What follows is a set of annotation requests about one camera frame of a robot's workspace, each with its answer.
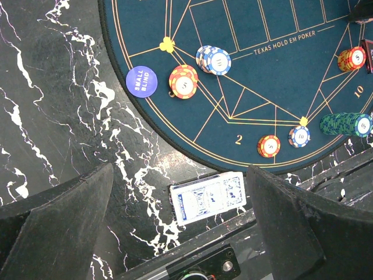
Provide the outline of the blue white poker chip stack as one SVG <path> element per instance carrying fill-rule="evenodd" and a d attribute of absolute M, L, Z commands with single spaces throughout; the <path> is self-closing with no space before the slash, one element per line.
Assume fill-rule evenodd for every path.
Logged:
<path fill-rule="evenodd" d="M 288 142 L 295 148 L 303 148 L 310 141 L 310 131 L 305 126 L 292 128 L 288 133 Z"/>

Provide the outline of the orange poker chip stack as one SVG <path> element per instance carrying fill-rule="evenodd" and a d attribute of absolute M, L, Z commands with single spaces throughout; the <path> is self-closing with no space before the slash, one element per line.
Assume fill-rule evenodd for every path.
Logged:
<path fill-rule="evenodd" d="M 275 157 L 280 147 L 280 139 L 275 135 L 263 136 L 257 144 L 258 153 L 264 158 Z"/>

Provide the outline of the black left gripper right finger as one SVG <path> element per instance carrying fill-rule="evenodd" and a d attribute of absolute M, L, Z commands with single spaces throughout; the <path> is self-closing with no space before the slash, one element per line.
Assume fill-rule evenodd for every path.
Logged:
<path fill-rule="evenodd" d="M 247 184 L 274 279 L 372 279 L 372 212 L 253 165 Z"/>

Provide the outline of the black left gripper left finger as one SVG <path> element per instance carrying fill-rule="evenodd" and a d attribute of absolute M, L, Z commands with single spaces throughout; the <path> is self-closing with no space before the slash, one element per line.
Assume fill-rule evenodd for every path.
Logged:
<path fill-rule="evenodd" d="M 101 164 L 1 207 L 1 279 L 86 279 L 113 180 Z"/>

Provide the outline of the purple small blind button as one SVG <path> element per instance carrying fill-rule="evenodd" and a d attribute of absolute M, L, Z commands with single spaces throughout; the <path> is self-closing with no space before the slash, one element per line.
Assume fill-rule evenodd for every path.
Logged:
<path fill-rule="evenodd" d="M 127 73 L 125 83 L 130 94 L 138 98 L 147 98 L 156 91 L 158 79 L 152 69 L 140 65 Z"/>

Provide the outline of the orange chips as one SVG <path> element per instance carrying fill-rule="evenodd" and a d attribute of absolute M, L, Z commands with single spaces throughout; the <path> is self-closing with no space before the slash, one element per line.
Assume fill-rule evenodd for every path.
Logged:
<path fill-rule="evenodd" d="M 349 72 L 363 67 L 365 60 L 365 50 L 358 46 L 342 51 L 338 56 L 337 64 L 341 71 Z"/>
<path fill-rule="evenodd" d="M 198 74 L 190 65 L 179 65 L 170 73 L 168 82 L 171 97 L 190 99 L 197 90 Z"/>

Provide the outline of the blue white chips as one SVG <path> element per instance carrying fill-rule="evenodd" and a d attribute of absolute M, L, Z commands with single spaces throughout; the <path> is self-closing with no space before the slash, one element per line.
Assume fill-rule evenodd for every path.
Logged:
<path fill-rule="evenodd" d="M 210 45 L 201 46 L 196 54 L 195 61 L 204 72 L 222 76 L 231 68 L 231 58 L 225 50 Z"/>

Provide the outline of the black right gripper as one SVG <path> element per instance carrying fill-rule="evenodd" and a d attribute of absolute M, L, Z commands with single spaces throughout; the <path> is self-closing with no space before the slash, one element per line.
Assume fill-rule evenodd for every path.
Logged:
<path fill-rule="evenodd" d="M 373 0 L 361 0 L 348 16 L 349 23 L 368 23 L 373 18 Z"/>

